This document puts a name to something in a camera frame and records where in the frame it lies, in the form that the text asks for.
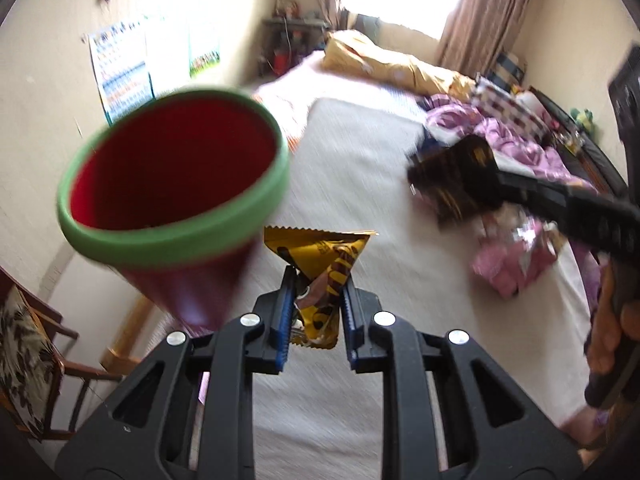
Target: plush toy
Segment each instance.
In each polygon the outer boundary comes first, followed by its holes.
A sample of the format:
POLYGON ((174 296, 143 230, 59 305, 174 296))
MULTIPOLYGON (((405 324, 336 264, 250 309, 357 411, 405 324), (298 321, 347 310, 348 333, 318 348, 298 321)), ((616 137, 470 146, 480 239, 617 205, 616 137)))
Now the plush toy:
POLYGON ((578 108, 572 108, 571 117, 574 118, 574 121, 578 123, 578 126, 581 126, 590 137, 593 137, 596 126, 593 124, 593 113, 590 110, 581 112, 578 108))

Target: green pot rim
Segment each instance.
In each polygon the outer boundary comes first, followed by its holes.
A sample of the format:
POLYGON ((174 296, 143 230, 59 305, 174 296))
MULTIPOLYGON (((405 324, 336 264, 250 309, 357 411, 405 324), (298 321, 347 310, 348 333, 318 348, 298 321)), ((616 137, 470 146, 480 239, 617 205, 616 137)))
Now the green pot rim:
POLYGON ((260 103, 245 94, 221 89, 177 92, 151 101, 90 139, 72 159, 58 187, 58 222, 66 239, 83 256, 126 269, 182 266, 212 259, 257 235, 275 211, 289 184, 289 149, 278 123, 260 103), (71 190, 93 152, 133 118, 169 101, 225 99, 260 115, 276 142, 271 165, 248 189, 215 209, 155 228, 111 231, 79 224, 71 215, 71 190))

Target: chair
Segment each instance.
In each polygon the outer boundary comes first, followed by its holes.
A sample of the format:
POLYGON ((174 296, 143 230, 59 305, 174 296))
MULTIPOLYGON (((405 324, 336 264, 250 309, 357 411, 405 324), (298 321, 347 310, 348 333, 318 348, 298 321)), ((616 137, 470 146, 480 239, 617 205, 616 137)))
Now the chair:
POLYGON ((53 336, 56 334, 53 331, 53 327, 62 322, 62 314, 60 314, 57 310, 52 309, 49 305, 40 301, 28 290, 20 286, 20 283, 14 280, 14 278, 2 267, 0 267, 0 305, 4 304, 9 291, 14 285, 20 289, 26 300, 29 302, 29 306, 31 308, 34 308, 38 312, 41 312, 45 316, 47 316, 50 321, 50 328, 47 329, 47 327, 45 327, 45 330, 47 332, 47 335, 49 336, 49 339, 53 341, 53 336))
POLYGON ((74 363, 62 357, 49 335, 72 339, 78 333, 32 308, 23 291, 12 286, 0 306, 0 387, 7 409, 25 436, 37 440, 68 440, 76 432, 82 402, 92 380, 120 381, 122 376, 74 363), (63 376, 82 379, 68 430, 53 430, 51 417, 63 376))

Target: hand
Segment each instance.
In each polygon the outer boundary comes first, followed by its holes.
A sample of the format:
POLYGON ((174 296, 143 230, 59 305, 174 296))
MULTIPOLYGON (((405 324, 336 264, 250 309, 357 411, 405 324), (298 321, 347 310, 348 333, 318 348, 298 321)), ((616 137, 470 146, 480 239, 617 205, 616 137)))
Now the hand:
POLYGON ((640 301, 626 304, 620 320, 617 320, 611 304, 615 285, 613 271, 608 266, 602 277, 598 311, 593 320, 591 344, 587 351, 589 368, 600 375, 606 375, 613 368, 614 352, 623 332, 631 339, 640 341, 640 301))

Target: poster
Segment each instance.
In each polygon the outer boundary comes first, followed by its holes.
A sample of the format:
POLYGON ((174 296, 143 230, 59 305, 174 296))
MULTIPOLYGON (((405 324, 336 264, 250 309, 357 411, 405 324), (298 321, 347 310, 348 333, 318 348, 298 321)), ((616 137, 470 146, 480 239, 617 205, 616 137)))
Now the poster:
POLYGON ((120 22, 89 37, 95 79, 107 122, 154 98, 142 22, 120 22))
POLYGON ((91 35, 89 48, 109 124, 220 62, 216 28, 200 14, 120 22, 91 35))
POLYGON ((194 77, 220 62, 220 40, 206 14, 189 19, 189 75, 194 77))

